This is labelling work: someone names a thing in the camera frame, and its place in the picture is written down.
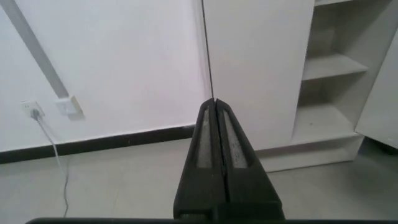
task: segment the cabinet side panel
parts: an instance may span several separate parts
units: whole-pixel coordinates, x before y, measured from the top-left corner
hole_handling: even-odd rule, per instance
[[[213,93],[254,149],[287,144],[314,1],[204,0]]]

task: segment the cabinet door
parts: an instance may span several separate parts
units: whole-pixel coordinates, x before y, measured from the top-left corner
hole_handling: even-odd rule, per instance
[[[356,132],[398,148],[398,32],[377,75]]]
[[[214,97],[232,107],[255,150],[288,144],[314,1],[203,3]]]

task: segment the white shelf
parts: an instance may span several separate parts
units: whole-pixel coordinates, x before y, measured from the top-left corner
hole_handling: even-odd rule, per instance
[[[331,103],[297,108],[291,145],[359,136],[354,126]]]
[[[323,6],[326,4],[334,4],[334,3],[346,2],[346,1],[352,1],[352,0],[315,0],[315,6]]]
[[[368,68],[341,54],[308,58],[304,64],[303,80],[365,72]]]
[[[318,146],[318,149],[314,149],[316,146],[308,145],[289,147],[291,150],[289,153],[268,155],[268,149],[265,149],[265,152],[257,152],[264,170],[266,172],[274,172],[353,160],[352,156],[343,147]]]

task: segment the black baseboard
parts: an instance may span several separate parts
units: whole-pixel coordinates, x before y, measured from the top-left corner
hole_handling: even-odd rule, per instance
[[[191,138],[195,125],[57,144],[60,156]],[[0,152],[0,164],[55,156],[52,146]]]

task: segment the open shelf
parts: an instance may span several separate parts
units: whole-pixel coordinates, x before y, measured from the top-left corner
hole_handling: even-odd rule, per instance
[[[303,80],[365,72],[368,68],[341,54],[308,58],[304,64]]]
[[[334,3],[346,2],[346,1],[352,1],[352,0],[315,0],[315,6],[323,6],[326,4],[334,4]]]
[[[354,136],[353,124],[331,103],[317,100],[297,108],[293,145]]]

